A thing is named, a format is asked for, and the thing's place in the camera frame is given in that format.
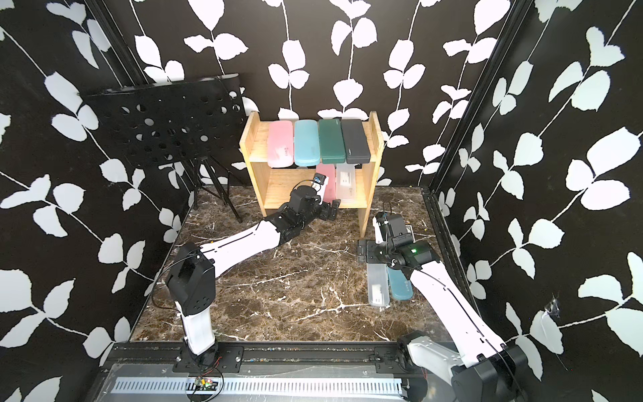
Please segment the frosted clear pencil case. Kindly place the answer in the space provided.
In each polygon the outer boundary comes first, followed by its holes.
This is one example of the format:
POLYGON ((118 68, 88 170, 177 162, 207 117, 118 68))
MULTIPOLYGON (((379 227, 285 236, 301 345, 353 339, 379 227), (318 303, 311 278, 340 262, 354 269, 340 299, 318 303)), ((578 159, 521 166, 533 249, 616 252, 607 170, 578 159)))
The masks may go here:
POLYGON ((387 270, 385 264, 367 264, 368 302, 372 307, 386 308, 390 304, 387 270))

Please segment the teal pencil case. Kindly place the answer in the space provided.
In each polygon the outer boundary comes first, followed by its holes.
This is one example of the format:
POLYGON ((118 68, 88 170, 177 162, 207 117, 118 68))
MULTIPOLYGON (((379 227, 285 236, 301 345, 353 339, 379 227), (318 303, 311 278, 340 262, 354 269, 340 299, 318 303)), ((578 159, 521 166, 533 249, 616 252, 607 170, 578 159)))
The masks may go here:
POLYGON ((402 271, 388 268, 388 284, 396 301, 408 301, 413 298, 413 286, 402 271))

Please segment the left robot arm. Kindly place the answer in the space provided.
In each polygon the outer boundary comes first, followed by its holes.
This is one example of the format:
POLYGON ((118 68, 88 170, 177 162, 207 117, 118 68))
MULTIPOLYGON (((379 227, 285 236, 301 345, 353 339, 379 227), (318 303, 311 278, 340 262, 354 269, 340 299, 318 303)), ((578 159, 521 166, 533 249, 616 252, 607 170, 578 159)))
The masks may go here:
POLYGON ((325 188, 301 185, 290 200, 247 230, 209 245, 182 246, 169 267, 166 285, 182 319, 184 342, 194 357, 214 352, 210 306, 216 280, 230 268, 299 236, 315 219, 334 220, 341 201, 323 200, 325 188))

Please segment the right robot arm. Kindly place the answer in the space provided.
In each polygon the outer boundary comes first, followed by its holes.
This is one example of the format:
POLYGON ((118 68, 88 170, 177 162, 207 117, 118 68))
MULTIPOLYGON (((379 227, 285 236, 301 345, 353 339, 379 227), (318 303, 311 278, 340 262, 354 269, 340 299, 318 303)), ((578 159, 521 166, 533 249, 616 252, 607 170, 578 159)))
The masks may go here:
POLYGON ((422 335, 403 350, 413 365, 430 371, 455 391, 458 401, 527 400, 522 379, 527 356, 509 347, 487 326, 450 278, 444 263, 426 241, 404 246, 358 241, 358 261, 382 263, 401 271, 424 296, 450 334, 457 351, 422 335))

